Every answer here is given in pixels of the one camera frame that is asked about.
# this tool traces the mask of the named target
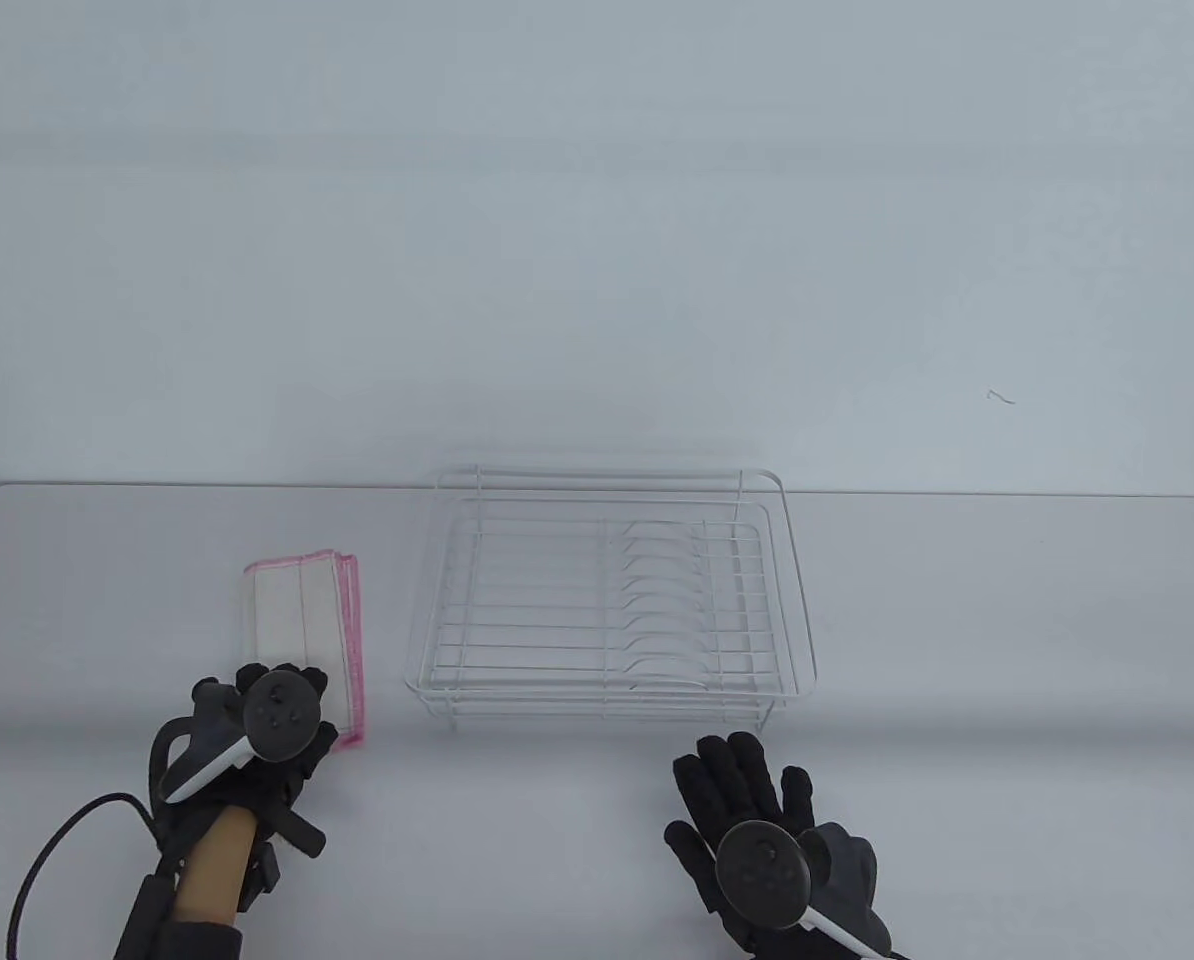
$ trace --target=white wire dish rack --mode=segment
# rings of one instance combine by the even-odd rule
[[[816,682],[783,484],[769,470],[448,470],[406,682],[453,724],[761,728]]]

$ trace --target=cable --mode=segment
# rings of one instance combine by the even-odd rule
[[[29,891],[33,887],[36,876],[41,873],[41,868],[45,867],[45,861],[50,854],[59,847],[59,842],[68,835],[68,831],[81,823],[87,814],[94,813],[104,804],[113,804],[117,800],[134,806],[139,818],[144,820],[144,826],[148,827],[149,835],[156,841],[156,832],[153,827],[153,814],[131,794],[104,794],[103,796],[96,796],[90,804],[78,810],[75,814],[72,814],[70,818],[63,821],[63,826],[59,827],[54,832],[54,836],[45,842],[45,845],[41,848],[41,854],[36,855],[33,864],[31,864],[24,878],[24,884],[20,884],[20,892],[16,896],[16,905],[11,909],[11,923],[6,928],[6,960],[18,960],[18,952],[20,950],[20,921],[24,919],[24,905],[29,899]]]

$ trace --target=black glove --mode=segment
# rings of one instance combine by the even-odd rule
[[[816,829],[816,811],[811,804],[813,787],[808,774],[801,767],[784,768],[784,776],[781,777],[784,804],[780,806],[767,769],[765,751],[752,733],[731,733],[728,740],[706,737],[698,741],[696,750],[698,755],[688,753],[673,761],[673,777],[690,819],[694,819],[694,827],[683,820],[673,820],[665,829],[664,839],[698,887],[698,897],[708,913],[721,916],[721,924],[731,940],[757,960],[858,960],[857,954],[821,931],[808,931],[801,925],[783,931],[753,927],[722,896],[713,854],[726,831],[737,823],[761,819],[775,823],[798,837],[817,890],[830,897],[843,891],[853,892],[854,896],[845,899],[855,900],[854,909],[862,915],[853,918],[856,923],[849,925],[866,925],[873,933],[870,942],[875,942],[879,933],[884,934],[890,948],[890,935],[870,910],[873,891],[876,890],[876,856],[867,839],[850,837],[838,824],[824,824],[824,827]]]
[[[283,663],[277,669],[289,669],[300,673],[313,685],[318,696],[326,693],[327,678],[314,667],[295,667]],[[250,663],[236,671],[236,691],[245,695],[248,689],[267,673],[261,663]],[[199,682],[216,682],[207,677]],[[230,768],[213,782],[201,787],[181,804],[167,804],[159,786],[167,768],[170,744],[189,731],[189,718],[171,721],[158,732],[149,756],[149,808],[156,833],[158,849],[162,851],[161,873],[177,873],[181,861],[193,849],[214,824],[226,806],[241,806],[256,814],[258,829],[251,850],[248,878],[242,890],[239,909],[245,910],[259,892],[272,890],[277,882],[277,863],[269,841],[273,833],[285,837],[297,850],[316,856],[326,847],[326,835],[291,811],[291,805],[304,789],[304,781],[313,776],[316,764],[336,744],[338,731],[333,724],[321,721],[313,740],[302,753],[282,763],[269,763],[253,758],[240,769]]]

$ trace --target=folded towel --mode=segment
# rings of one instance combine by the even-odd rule
[[[336,749],[359,744],[365,694],[356,556],[319,550],[251,564],[242,617],[246,659],[321,669],[328,681],[322,719],[340,731]]]

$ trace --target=white table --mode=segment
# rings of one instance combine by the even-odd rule
[[[1194,499],[794,494],[820,685],[767,727],[875,842],[900,950],[1194,956]],[[401,682],[425,494],[0,488],[0,941],[41,842],[141,790],[155,727],[236,666],[240,573],[358,554],[367,745],[300,808],[315,863],[246,955],[738,956],[661,845],[707,732],[464,726]],[[107,810],[59,849],[21,955],[106,956],[153,850]]]

